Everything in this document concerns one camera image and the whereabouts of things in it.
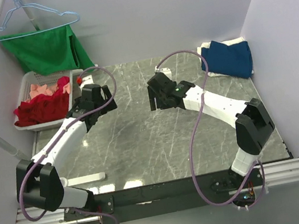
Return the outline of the dark red t shirt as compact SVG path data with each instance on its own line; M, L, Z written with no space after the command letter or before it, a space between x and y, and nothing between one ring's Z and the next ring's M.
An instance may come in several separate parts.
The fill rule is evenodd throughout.
M21 102L14 110L17 127L34 126L63 119L68 112L69 94L39 95L30 102Z

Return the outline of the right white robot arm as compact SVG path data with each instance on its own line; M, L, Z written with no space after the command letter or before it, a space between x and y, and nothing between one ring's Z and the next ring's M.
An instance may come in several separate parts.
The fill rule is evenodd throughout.
M230 99L203 90L194 83L177 83L170 77L157 72L147 82L151 110L180 108L201 111L233 127L238 151L228 170L229 180L234 187L245 187L250 181L248 170L259 158L275 129L263 102L257 98L249 102Z

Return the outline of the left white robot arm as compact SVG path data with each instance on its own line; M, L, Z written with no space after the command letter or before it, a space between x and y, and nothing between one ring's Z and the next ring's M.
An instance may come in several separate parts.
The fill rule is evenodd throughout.
M49 143L30 160L21 159L17 164L17 201L21 209L30 206L52 212L75 208L84 217L97 211L94 194L86 189L63 186L58 170L98 119L116 108L114 93L107 86L83 86L81 96Z

